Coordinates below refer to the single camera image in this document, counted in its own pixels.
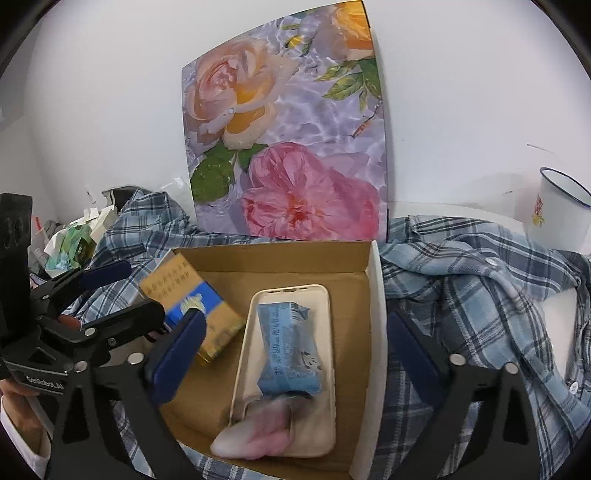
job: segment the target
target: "blue plaid shirt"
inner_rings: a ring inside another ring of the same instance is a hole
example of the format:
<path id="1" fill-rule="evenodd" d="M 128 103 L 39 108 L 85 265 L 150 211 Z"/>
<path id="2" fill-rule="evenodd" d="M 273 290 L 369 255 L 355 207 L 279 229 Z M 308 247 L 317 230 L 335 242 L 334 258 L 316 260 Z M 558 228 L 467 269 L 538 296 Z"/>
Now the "blue plaid shirt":
<path id="1" fill-rule="evenodd" d="M 170 248 L 273 241 L 200 232 L 165 193 L 137 192 L 96 248 L 92 265 L 128 260 L 129 279 L 79 299 L 69 310 L 83 323 L 130 305 L 138 283 Z M 582 255 L 547 250 L 494 223 L 466 218 L 394 219 L 380 249 L 386 298 L 401 307 L 449 352 L 468 363 L 519 365 L 532 405 L 542 479 L 558 469 L 585 430 L 591 410 L 591 265 Z M 576 288 L 574 361 L 566 382 L 557 372 L 539 302 Z M 577 381 L 576 394 L 568 386 Z M 114 409 L 134 466 L 150 474 L 120 404 Z M 381 431 L 370 478 L 386 479 L 412 448 L 432 409 L 423 404 L 389 352 Z M 441 475 L 459 465 L 476 420 L 469 411 Z M 264 475 L 205 457 L 183 446 L 205 478 L 250 480 Z"/>

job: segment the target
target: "metal screw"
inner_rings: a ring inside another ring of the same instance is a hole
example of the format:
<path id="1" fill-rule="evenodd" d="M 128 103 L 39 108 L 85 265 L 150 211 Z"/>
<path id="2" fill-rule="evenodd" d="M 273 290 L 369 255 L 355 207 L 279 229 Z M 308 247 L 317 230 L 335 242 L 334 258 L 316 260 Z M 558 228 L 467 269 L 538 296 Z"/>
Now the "metal screw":
<path id="1" fill-rule="evenodd" d="M 141 352 L 132 353 L 129 357 L 127 357 L 127 362 L 130 365 L 140 364 L 143 360 L 144 360 L 144 354 Z"/>
<path id="2" fill-rule="evenodd" d="M 74 365 L 74 372 L 79 374 L 80 372 L 86 370 L 86 367 L 88 367 L 88 364 L 84 360 L 82 360 L 78 362 L 76 365 Z"/>
<path id="3" fill-rule="evenodd" d="M 466 359 L 460 355 L 459 353 L 452 353 L 449 356 L 449 361 L 455 365 L 456 367 L 461 367 L 462 365 L 466 365 Z"/>
<path id="4" fill-rule="evenodd" d="M 519 373 L 519 367 L 512 362 L 505 364 L 505 370 L 511 375 L 517 375 Z"/>

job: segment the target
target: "blue and yellow package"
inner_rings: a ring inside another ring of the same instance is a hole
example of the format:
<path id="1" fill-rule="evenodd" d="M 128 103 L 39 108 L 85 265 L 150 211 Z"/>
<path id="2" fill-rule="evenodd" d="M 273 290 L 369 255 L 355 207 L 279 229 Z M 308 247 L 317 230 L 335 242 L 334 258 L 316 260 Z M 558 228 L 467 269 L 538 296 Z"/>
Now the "blue and yellow package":
<path id="1" fill-rule="evenodd" d="M 267 361 L 258 380 L 263 395 L 322 389 L 322 367 L 310 328 L 310 309 L 296 302 L 262 303 L 259 323 Z"/>
<path id="2" fill-rule="evenodd" d="M 211 362 L 246 323 L 181 254 L 161 264 L 139 287 L 148 298 L 162 304 L 169 329 L 189 308 L 205 314 L 207 335 L 199 349 L 199 357 L 205 362 Z"/>

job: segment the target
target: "yellow box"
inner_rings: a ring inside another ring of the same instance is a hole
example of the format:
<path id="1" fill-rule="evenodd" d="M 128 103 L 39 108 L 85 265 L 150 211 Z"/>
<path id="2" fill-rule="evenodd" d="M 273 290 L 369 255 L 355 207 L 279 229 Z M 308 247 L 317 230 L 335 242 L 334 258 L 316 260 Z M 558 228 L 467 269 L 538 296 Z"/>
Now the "yellow box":
<path id="1" fill-rule="evenodd" d="M 199 357 L 205 362 L 211 362 L 246 323 L 181 254 L 160 265 L 139 287 L 148 298 L 162 304 L 169 329 L 182 320 L 189 308 L 204 313 L 207 335 Z"/>

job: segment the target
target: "cardboard box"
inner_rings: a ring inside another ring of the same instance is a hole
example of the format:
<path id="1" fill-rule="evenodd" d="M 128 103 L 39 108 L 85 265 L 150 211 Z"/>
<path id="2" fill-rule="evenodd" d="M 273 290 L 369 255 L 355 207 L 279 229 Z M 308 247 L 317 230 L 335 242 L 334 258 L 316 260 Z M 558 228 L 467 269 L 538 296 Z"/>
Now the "cardboard box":
<path id="1" fill-rule="evenodd" d="M 176 249 L 239 315 L 260 290 L 320 284 L 328 289 L 336 384 L 336 445 L 314 459 L 233 460 L 266 475 L 366 480 L 384 406 L 388 344 L 384 283 L 375 242 L 280 242 Z M 175 398 L 161 407 L 173 435 L 212 456 L 228 424 L 242 332 L 210 364 L 193 362 Z"/>

